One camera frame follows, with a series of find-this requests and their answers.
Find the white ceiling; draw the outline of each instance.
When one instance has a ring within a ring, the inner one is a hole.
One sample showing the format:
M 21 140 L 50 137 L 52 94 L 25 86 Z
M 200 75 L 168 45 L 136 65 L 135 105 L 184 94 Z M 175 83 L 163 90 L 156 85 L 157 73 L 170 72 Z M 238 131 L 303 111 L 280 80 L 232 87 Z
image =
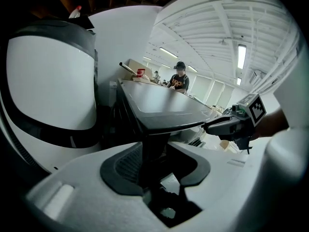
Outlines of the white ceiling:
M 200 75 L 233 85 L 240 77 L 250 91 L 256 88 L 249 84 L 253 70 L 268 73 L 263 82 L 271 84 L 293 65 L 297 37 L 278 0 L 175 0 L 159 13 L 145 56 L 171 67 L 181 60 Z M 247 46 L 243 70 L 237 68 L 238 44 Z

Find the baseball cap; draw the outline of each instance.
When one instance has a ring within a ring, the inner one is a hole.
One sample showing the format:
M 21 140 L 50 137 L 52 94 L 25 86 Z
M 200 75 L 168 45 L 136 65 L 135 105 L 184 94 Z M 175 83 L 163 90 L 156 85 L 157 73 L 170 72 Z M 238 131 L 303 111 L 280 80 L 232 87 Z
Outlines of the baseball cap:
M 174 69 L 176 70 L 185 70 L 185 64 L 184 62 L 179 61 L 175 66 Z

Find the white robot body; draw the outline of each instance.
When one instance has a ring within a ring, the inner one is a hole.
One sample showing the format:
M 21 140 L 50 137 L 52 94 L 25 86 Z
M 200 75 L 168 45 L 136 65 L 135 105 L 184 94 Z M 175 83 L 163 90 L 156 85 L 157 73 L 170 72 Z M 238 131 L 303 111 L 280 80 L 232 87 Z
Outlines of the white robot body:
M 8 41 L 1 85 L 5 119 L 23 148 L 48 172 L 101 150 L 94 54 L 94 35 L 67 22 L 39 22 Z

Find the graphic t-shirt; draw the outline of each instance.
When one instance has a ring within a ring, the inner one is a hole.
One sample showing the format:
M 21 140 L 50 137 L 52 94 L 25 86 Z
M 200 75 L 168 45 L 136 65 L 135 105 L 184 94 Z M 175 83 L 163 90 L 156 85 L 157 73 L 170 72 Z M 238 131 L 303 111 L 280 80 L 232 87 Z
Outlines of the graphic t-shirt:
M 178 74 L 175 74 L 169 82 L 171 83 L 171 86 L 175 87 L 175 89 L 184 88 L 185 90 L 188 90 L 189 88 L 189 77 L 187 75 L 178 76 Z

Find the ceiling light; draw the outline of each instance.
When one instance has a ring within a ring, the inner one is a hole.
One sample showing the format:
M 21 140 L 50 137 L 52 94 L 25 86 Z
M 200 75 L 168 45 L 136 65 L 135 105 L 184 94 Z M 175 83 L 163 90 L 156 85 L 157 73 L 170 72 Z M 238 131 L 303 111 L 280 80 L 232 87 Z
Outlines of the ceiling light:
M 194 69 L 192 66 L 188 65 L 188 67 L 189 67 L 191 70 L 193 70 L 193 71 L 197 72 L 197 70 L 196 70 L 196 69 Z
M 247 47 L 243 44 L 238 45 L 238 68 L 243 69 L 245 63 Z
M 178 58 L 175 54 L 172 54 L 171 52 L 169 52 L 168 50 L 165 50 L 164 48 L 160 47 L 160 50 L 172 55 L 174 58 Z
M 167 66 L 167 65 L 165 65 L 165 64 L 162 64 L 163 66 L 165 66 L 165 67 L 168 67 L 168 68 L 170 68 L 171 69 L 171 67 L 170 66 Z

